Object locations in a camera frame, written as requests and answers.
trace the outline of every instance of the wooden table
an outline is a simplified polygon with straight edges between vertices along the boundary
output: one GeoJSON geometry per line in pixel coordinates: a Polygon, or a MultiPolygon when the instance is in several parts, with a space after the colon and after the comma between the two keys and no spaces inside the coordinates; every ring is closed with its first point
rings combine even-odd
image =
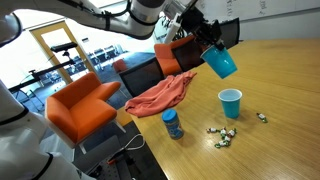
{"type": "Polygon", "coordinates": [[[205,63],[177,110],[184,136],[172,140],[161,113],[133,120],[168,179],[320,179],[320,39],[244,41],[229,50],[238,71],[220,79],[205,63]],[[242,91],[240,116],[217,97],[242,91]],[[268,123],[258,119],[263,113],[268,123]],[[206,128],[237,128],[229,147],[206,128]]]}

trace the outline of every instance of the cable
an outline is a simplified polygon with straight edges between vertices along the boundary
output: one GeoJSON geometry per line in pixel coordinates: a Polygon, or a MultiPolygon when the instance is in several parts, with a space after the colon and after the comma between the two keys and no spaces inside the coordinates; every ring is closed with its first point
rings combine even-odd
{"type": "Polygon", "coordinates": [[[140,149],[144,146],[144,144],[146,143],[145,139],[143,138],[143,136],[141,134],[137,134],[135,135],[129,142],[127,145],[124,146],[124,148],[128,151],[132,151],[132,150],[137,150],[137,149],[140,149]],[[133,147],[133,148],[128,148],[128,146],[130,145],[130,143],[135,139],[137,138],[138,136],[141,136],[142,137],[142,145],[141,146],[138,146],[138,147],[133,147]]]}

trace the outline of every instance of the white wall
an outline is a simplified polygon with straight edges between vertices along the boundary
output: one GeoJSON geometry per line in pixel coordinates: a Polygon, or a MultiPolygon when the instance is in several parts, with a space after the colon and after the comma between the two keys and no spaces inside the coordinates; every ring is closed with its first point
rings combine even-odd
{"type": "Polygon", "coordinates": [[[241,21],[240,39],[320,38],[320,8],[241,21]]]}

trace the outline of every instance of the black chair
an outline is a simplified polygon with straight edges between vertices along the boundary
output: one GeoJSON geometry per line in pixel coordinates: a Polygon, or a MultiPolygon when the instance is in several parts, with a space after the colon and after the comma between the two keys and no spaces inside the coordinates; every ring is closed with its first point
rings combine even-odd
{"type": "Polygon", "coordinates": [[[220,29],[222,32],[221,39],[227,49],[235,46],[239,43],[240,36],[240,19],[225,21],[220,23],[220,29]]]}
{"type": "Polygon", "coordinates": [[[189,40],[179,47],[171,49],[171,51],[183,72],[189,71],[204,63],[203,59],[200,58],[202,49],[194,39],[189,40]]]}
{"type": "Polygon", "coordinates": [[[132,97],[136,97],[164,79],[156,57],[119,73],[132,97]]]}
{"type": "Polygon", "coordinates": [[[30,90],[30,94],[27,94],[25,92],[23,92],[22,90],[13,92],[12,95],[14,96],[14,98],[16,98],[21,104],[26,105],[26,103],[28,101],[30,101],[33,106],[37,109],[38,112],[41,111],[41,109],[39,109],[36,104],[32,101],[32,98],[36,98],[42,107],[44,107],[44,103],[38,98],[38,96],[32,91],[30,90]]]}

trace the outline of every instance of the floor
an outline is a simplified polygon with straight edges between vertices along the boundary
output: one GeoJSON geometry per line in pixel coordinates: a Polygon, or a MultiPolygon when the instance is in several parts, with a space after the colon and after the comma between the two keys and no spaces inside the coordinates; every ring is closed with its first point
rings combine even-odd
{"type": "MultiPolygon", "coordinates": [[[[128,68],[133,67],[137,63],[144,62],[145,60],[148,60],[149,58],[153,57],[153,53],[128,53],[125,56],[122,56],[121,58],[124,59],[126,65],[128,68]]],[[[102,82],[110,82],[110,81],[119,81],[122,83],[119,75],[114,71],[112,64],[104,64],[103,65],[103,71],[98,72],[99,77],[102,82]]],[[[37,97],[40,99],[40,101],[45,102],[46,97],[53,94],[55,90],[59,90],[64,85],[61,84],[53,84],[41,89],[38,89],[35,91],[37,94],[37,97]]],[[[111,106],[113,106],[115,109],[121,109],[125,102],[132,98],[125,88],[125,86],[121,85],[121,91],[117,91],[108,101],[111,106]]],[[[27,107],[30,108],[31,111],[39,112],[40,114],[43,114],[44,112],[44,106],[40,103],[39,100],[33,98],[34,104],[37,106],[37,108],[41,109],[40,111],[37,111],[34,107],[34,105],[26,104],[27,107]]],[[[139,130],[137,129],[136,125],[133,121],[129,122],[124,126],[127,133],[123,133],[116,125],[109,124],[103,127],[101,130],[96,132],[94,135],[92,135],[84,144],[86,150],[90,151],[91,149],[95,148],[102,142],[106,141],[108,138],[112,137],[113,135],[116,135],[119,139],[119,143],[121,146],[125,146],[135,135],[139,134],[139,130]]],[[[44,139],[48,140],[50,137],[52,137],[54,133],[48,129],[44,139]]],[[[140,146],[140,141],[133,141],[132,144],[130,144],[133,147],[140,146]]],[[[130,170],[130,173],[133,178],[138,180],[143,179],[167,179],[164,175],[163,171],[161,170],[160,166],[158,165],[157,161],[155,160],[152,152],[150,151],[147,144],[145,144],[142,148],[134,151],[128,152],[129,156],[134,159],[135,165],[137,168],[134,170],[130,170]]],[[[83,154],[80,150],[80,148],[76,148],[74,150],[74,159],[82,157],[83,154]]]]}

